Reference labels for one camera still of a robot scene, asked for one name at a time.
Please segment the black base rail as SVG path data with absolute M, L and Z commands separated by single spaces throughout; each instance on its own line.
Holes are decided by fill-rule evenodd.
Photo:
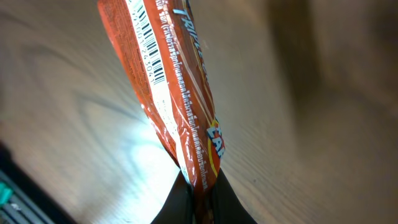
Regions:
M 1 143 L 1 223 L 76 224 L 14 162 L 4 143 Z

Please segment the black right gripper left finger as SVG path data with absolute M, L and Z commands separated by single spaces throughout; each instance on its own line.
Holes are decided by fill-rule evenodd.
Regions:
M 180 171 L 159 213 L 151 224 L 194 224 L 193 190 Z

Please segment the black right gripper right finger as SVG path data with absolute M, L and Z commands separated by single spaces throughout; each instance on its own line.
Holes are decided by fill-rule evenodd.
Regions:
M 211 207 L 214 224 L 256 224 L 242 206 L 221 169 L 211 190 Z

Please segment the red Top chocolate bar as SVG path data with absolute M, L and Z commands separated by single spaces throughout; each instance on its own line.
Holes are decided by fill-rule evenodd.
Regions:
M 210 192 L 225 144 L 188 1 L 99 0 L 107 35 L 157 136 L 214 223 Z

